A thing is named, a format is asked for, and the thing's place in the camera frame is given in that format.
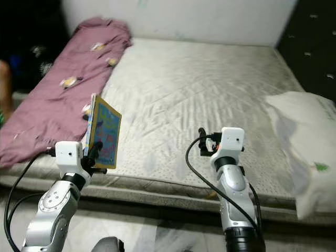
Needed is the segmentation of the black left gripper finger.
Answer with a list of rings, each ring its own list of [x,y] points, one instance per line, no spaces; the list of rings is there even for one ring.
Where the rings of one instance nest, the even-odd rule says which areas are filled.
[[[86,154],[86,168],[91,169],[96,164],[96,159],[99,157],[99,151],[102,149],[102,142],[94,142],[92,146],[89,147]]]

